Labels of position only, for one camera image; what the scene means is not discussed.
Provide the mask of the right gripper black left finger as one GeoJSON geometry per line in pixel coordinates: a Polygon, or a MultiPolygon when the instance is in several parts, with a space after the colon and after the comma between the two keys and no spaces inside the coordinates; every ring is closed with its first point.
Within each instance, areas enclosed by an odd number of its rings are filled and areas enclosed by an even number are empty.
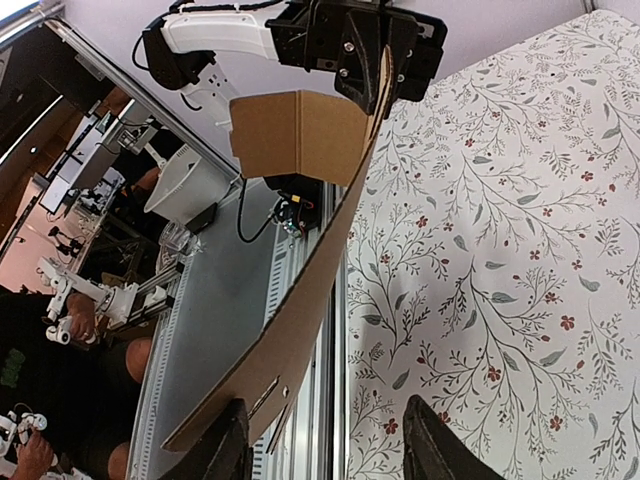
{"type": "Polygon", "coordinates": [[[191,449],[188,479],[249,479],[245,401],[233,399],[191,449]]]}

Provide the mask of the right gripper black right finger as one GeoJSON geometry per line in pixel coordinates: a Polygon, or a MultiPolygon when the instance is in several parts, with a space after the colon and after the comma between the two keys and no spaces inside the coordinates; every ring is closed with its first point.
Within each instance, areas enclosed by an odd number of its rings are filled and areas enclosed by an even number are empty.
{"type": "Polygon", "coordinates": [[[405,479],[500,480],[442,423],[425,400],[412,395],[402,418],[405,479]]]}

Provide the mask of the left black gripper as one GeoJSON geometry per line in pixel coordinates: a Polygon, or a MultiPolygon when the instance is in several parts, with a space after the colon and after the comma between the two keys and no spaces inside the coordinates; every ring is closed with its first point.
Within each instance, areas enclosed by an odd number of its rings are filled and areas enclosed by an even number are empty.
{"type": "Polygon", "coordinates": [[[290,1],[265,26],[280,64],[334,73],[335,90],[365,114],[377,103],[386,50],[386,118],[396,100],[424,98],[448,33],[443,20],[390,1],[290,1]]]}

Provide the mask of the brown cardboard box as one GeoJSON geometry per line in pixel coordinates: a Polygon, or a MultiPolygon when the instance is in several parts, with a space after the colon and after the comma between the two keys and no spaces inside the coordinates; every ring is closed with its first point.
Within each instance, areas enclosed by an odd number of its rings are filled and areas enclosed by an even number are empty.
{"type": "Polygon", "coordinates": [[[290,417],[384,119],[388,55],[384,50],[377,103],[370,115],[344,98],[304,90],[231,101],[231,146],[244,176],[297,173],[341,186],[344,194],[260,336],[166,438],[163,449],[181,452],[192,447],[233,399],[246,403],[251,443],[290,417]]]}

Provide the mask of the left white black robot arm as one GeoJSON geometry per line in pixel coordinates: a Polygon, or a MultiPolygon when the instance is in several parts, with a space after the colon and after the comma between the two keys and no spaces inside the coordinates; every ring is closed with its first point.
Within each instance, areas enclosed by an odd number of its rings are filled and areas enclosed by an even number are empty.
{"type": "Polygon", "coordinates": [[[447,34],[443,20],[389,1],[176,1],[137,43],[158,85],[231,130],[238,92],[217,61],[222,52],[331,73],[335,91],[370,114],[384,50],[393,60],[392,100],[418,102],[439,69],[447,34]]]}

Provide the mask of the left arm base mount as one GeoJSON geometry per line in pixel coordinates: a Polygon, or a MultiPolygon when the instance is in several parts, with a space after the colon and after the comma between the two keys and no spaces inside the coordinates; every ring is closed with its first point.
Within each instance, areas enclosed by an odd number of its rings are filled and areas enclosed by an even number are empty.
{"type": "Polygon", "coordinates": [[[300,174],[265,177],[269,189],[279,200],[275,207],[275,221],[294,238],[304,238],[321,223],[324,184],[320,180],[300,174]]]}

